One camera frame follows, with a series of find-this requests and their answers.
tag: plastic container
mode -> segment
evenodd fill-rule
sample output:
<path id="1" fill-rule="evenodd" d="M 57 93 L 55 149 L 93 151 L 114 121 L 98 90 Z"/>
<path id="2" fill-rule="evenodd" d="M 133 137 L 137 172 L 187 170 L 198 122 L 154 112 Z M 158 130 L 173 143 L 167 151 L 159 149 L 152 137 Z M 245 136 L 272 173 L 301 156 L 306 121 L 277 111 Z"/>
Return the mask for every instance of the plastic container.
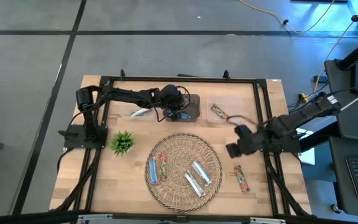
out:
<path id="1" fill-rule="evenodd" d="M 157 120 L 155 111 L 153 108 L 151 108 L 148 112 L 144 113 L 142 116 L 131 116 L 136 111 L 142 110 L 143 108 L 140 108 L 132 103 L 124 103 L 124 104 L 118 104 L 116 105 L 119 107 L 119 114 L 124 119 L 130 119 L 130 120 Z"/>
<path id="2" fill-rule="evenodd" d="M 206 104 L 206 119 L 212 123 L 225 123 L 226 120 L 219 117 L 211 107 L 213 105 L 218 106 L 221 110 L 223 110 L 228 116 L 232 115 L 243 115 L 247 116 L 246 110 L 244 109 L 244 99 L 238 96 L 218 96 L 218 95 L 210 95 L 207 99 Z M 235 123 L 243 123 L 244 120 L 242 118 L 233 118 L 232 122 Z"/>

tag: concrete floor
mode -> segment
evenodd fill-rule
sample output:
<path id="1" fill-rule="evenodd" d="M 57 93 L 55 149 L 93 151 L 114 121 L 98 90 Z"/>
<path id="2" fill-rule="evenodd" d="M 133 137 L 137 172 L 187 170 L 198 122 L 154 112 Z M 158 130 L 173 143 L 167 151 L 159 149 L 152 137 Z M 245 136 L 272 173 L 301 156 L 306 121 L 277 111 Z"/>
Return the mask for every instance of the concrete floor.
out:
<path id="1" fill-rule="evenodd" d="M 0 0 L 0 30 L 71 30 L 80 2 Z M 297 30 L 312 25 L 328 6 L 290 0 L 247 2 L 289 18 Z M 351 15 L 345 4 L 335 4 L 313 31 L 343 31 Z M 235 0 L 92 0 L 86 3 L 79 30 L 284 29 L 274 17 Z M 68 38 L 0 35 L 0 141 L 5 144 L 0 151 L 0 215 L 9 213 Z M 66 128 L 73 114 L 74 92 L 83 75 L 118 75 L 123 68 L 127 75 L 221 77 L 227 69 L 232 77 L 282 79 L 290 104 L 299 92 L 312 91 L 311 79 L 336 41 L 277 35 L 76 36 L 23 212 L 48 210 L 63 146 L 57 131 Z M 343 38 L 330 58 L 343 58 L 357 46 L 358 37 Z M 316 131 L 328 122 L 313 121 L 306 129 Z M 354 220 L 329 211 L 335 201 L 322 197 L 324 183 L 306 184 L 315 215 Z"/>

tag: round woven tray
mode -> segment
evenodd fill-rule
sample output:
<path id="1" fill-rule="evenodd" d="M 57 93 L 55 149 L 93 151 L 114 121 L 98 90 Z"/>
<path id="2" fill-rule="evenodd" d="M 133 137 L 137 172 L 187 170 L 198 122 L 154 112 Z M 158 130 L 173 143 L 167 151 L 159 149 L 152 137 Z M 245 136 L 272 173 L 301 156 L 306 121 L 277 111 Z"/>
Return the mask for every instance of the round woven tray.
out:
<path id="1" fill-rule="evenodd" d="M 212 200 L 222 182 L 222 166 L 218 155 L 206 141 L 187 133 L 173 134 L 161 140 L 150 153 L 150 157 L 155 157 L 157 175 L 160 173 L 161 153 L 167 155 L 167 179 L 159 181 L 158 184 L 151 184 L 148 161 L 145 168 L 147 186 L 158 202 L 176 212 L 192 212 Z M 192 168 L 191 164 L 194 161 L 198 161 L 209 175 L 211 184 L 207 187 L 204 185 L 204 180 Z M 187 170 L 204 190 L 205 196 L 201 198 L 197 196 L 185 178 Z"/>

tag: small succulent plant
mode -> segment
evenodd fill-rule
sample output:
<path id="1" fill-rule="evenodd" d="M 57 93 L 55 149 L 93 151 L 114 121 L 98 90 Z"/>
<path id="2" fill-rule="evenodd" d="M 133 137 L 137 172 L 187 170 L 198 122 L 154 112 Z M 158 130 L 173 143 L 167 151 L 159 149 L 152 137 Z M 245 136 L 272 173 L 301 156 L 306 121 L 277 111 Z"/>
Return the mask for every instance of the small succulent plant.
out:
<path id="1" fill-rule="evenodd" d="M 114 135 L 113 139 L 110 141 L 110 148 L 114 151 L 115 155 L 126 154 L 132 149 L 135 141 L 131 132 L 125 130 L 125 132 L 118 132 Z"/>

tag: wooden tabletop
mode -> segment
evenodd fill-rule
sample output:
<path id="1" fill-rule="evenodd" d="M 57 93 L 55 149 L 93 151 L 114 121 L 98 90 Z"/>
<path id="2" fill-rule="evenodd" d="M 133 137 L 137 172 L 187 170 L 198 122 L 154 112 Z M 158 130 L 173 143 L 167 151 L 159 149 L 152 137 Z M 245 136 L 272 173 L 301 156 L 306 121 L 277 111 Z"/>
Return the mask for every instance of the wooden tabletop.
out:
<path id="1" fill-rule="evenodd" d="M 97 75 L 85 75 L 81 86 L 99 85 L 100 78 Z M 231 159 L 225 145 L 237 141 L 237 136 L 233 131 L 234 126 L 227 123 L 210 123 L 206 120 L 206 99 L 209 95 L 236 95 L 244 100 L 246 116 L 257 122 L 252 85 L 246 83 L 115 81 L 114 87 L 139 91 L 155 87 L 163 88 L 167 84 L 185 86 L 191 94 L 198 94 L 201 98 L 201 116 L 195 123 L 172 123 L 169 121 L 158 123 L 154 119 L 133 121 L 121 117 L 119 110 L 122 106 L 121 102 L 112 101 L 107 121 L 108 139 L 118 131 L 128 130 L 134 133 L 136 145 L 130 153 L 118 157 L 108 147 L 102 150 L 91 210 L 106 213 L 175 214 L 151 196 L 144 180 L 144 168 L 150 151 L 159 140 L 174 133 L 192 133 L 209 142 L 217 152 L 223 167 L 223 179 L 215 198 L 191 214 L 271 216 L 272 208 L 262 153 L 258 151 L 250 156 Z M 267 86 L 273 115 L 287 114 L 287 103 L 281 80 L 267 80 Z M 259 90 L 259 93 L 264 119 L 266 119 L 262 89 Z M 77 117 L 74 123 L 82 124 L 83 118 Z M 245 124 L 255 131 L 253 124 L 247 122 Z M 50 208 L 59 206 L 77 184 L 84 151 L 84 149 L 74 149 L 63 158 Z M 287 188 L 302 208 L 311 212 L 298 159 L 292 154 L 284 153 L 281 155 L 281 160 Z M 242 166 L 250 187 L 248 193 L 240 191 L 233 170 L 236 165 Z M 88 186 L 85 186 L 80 208 L 85 207 L 87 192 Z M 279 212 L 283 212 L 280 191 L 277 186 L 275 192 Z"/>

